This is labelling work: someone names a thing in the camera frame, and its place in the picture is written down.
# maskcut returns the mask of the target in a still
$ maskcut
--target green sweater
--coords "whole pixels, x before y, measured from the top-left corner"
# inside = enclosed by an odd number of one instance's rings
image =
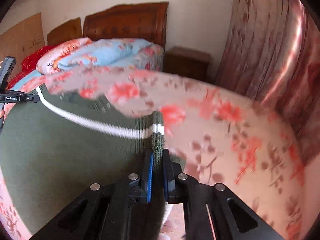
[[[156,239],[164,204],[161,113],[128,118],[105,96],[96,101],[77,93],[55,96],[45,85],[38,94],[38,103],[20,103],[10,111],[0,136],[6,185],[30,232],[36,233],[92,183],[108,185],[139,173],[144,150],[151,148],[153,194],[143,223],[148,232],[142,234]]]

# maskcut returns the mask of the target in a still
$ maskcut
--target brown wooden nightstand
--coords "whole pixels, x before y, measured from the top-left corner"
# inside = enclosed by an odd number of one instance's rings
[[[208,53],[173,47],[165,54],[164,72],[205,81],[210,61]]]

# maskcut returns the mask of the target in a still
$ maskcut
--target metal bolt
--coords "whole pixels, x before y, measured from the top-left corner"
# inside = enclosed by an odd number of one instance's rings
[[[90,186],[90,189],[94,190],[94,191],[99,190],[99,188],[100,188],[100,184],[98,184],[98,183],[93,183]]]
[[[188,178],[188,175],[185,174],[185,173],[180,173],[180,174],[178,175],[178,179],[185,180],[185,179],[187,179],[187,178]]]
[[[217,189],[218,191],[224,191],[224,190],[226,189],[226,186],[223,185],[222,183],[216,184],[215,187],[216,187],[216,189]]]
[[[137,178],[139,178],[139,176],[138,176],[138,174],[131,173],[131,174],[129,174],[128,178],[131,180],[136,180]]]

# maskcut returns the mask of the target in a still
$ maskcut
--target curtain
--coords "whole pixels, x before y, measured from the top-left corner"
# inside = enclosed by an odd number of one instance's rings
[[[233,0],[215,85],[276,109],[320,153],[320,32],[299,0]]]

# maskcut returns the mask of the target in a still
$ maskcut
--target pink bedsheet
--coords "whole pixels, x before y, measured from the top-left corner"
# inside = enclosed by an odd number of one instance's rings
[[[298,239],[304,170],[294,133],[276,112],[207,83],[147,70],[80,66],[34,78],[22,91],[44,82],[52,94],[103,93],[128,116],[161,111],[165,147],[186,158],[185,173],[209,185],[225,183],[285,239]],[[6,114],[12,107],[5,106]],[[13,239],[27,240],[31,234],[2,173],[0,182],[1,222]],[[182,208],[174,206],[159,239],[181,239],[183,225]]]

